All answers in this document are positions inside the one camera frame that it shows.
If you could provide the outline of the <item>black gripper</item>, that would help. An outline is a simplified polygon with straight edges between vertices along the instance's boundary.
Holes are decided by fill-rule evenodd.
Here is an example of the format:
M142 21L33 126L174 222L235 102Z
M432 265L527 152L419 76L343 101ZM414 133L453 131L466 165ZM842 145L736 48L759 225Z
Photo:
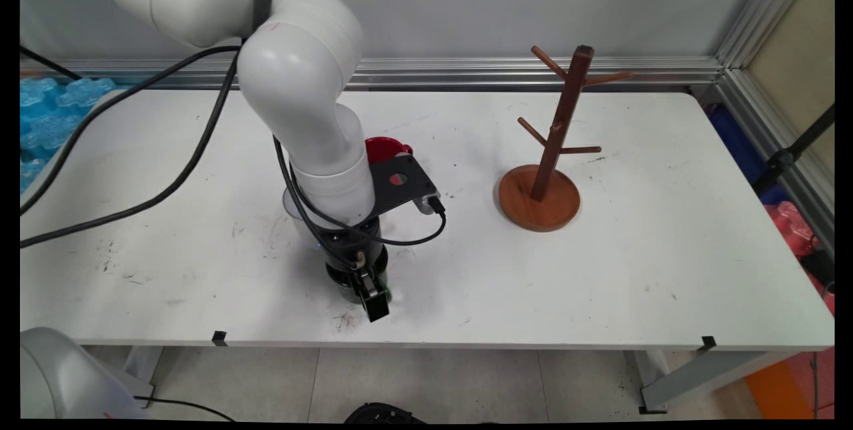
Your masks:
M350 231L329 230L316 226L325 255L328 276L338 287L350 287L347 266L356 263L357 253L365 254L365 264L354 276L353 291L363 306L369 323L374 323L390 313L392 293L387 285L388 253L384 244L371 241Z

